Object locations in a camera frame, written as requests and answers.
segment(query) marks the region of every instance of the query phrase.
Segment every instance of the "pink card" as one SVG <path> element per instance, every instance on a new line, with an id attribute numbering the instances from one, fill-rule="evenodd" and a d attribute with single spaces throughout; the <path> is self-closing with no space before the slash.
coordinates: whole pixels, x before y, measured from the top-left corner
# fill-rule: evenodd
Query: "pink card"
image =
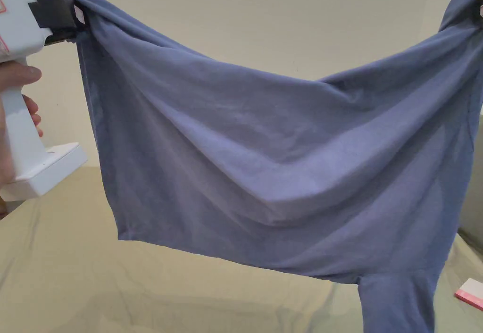
<path id="1" fill-rule="evenodd" d="M 467 304 L 483 310 L 483 283 L 475 279 L 468 279 L 455 296 Z"/>

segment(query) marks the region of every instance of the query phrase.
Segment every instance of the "hand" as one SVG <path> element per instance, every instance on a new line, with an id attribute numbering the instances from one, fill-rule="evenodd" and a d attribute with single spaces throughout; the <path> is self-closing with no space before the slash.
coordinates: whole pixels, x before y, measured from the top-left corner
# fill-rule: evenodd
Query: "hand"
<path id="1" fill-rule="evenodd" d="M 0 64 L 0 92 L 8 88 L 32 84 L 39 80 L 41 75 L 40 70 L 34 67 L 26 67 L 15 62 Z M 42 136 L 43 132 L 38 128 L 41 121 L 40 116 L 37 115 L 39 107 L 29 97 L 24 96 L 24 100 L 28 111 L 32 115 L 37 131 Z M 14 163 L 5 139 L 5 132 L 5 111 L 0 100 L 0 188 L 15 177 Z M 2 206 L 4 206 L 2 202 L 3 200 L 0 201 L 0 219 L 2 217 L 1 213 L 6 212 L 2 211 Z"/>

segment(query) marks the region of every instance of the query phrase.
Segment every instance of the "red label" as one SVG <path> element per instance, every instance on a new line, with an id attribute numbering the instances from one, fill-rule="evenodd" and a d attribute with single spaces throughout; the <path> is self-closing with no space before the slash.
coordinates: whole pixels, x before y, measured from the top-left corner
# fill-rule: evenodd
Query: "red label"
<path id="1" fill-rule="evenodd" d="M 7 12 L 7 8 L 5 7 L 5 4 L 3 3 L 2 0 L 0 0 L 0 14 Z"/>
<path id="2" fill-rule="evenodd" d="M 8 55 L 10 50 L 8 50 L 8 46 L 5 44 L 4 40 L 0 36 L 0 55 Z"/>

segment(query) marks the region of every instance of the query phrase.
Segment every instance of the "blue t-shirt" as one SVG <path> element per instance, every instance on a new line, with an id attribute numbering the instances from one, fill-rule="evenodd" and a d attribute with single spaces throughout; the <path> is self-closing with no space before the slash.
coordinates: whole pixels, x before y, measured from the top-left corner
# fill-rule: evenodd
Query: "blue t-shirt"
<path id="1" fill-rule="evenodd" d="M 482 105 L 482 0 L 452 0 L 425 42 L 316 81 L 220 63 L 77 1 L 120 239 L 355 283 L 365 332 L 434 331 Z"/>

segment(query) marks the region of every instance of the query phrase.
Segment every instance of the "beige wall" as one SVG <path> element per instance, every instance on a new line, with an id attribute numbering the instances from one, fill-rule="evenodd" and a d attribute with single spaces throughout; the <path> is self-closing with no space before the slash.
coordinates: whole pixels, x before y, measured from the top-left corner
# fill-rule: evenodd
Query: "beige wall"
<path id="1" fill-rule="evenodd" d="M 355 67 L 417 42 L 425 0 L 110 0 L 212 57 L 301 78 Z M 44 76 L 25 92 L 40 104 L 46 145 L 79 141 L 97 153 L 75 46 L 31 57 Z"/>

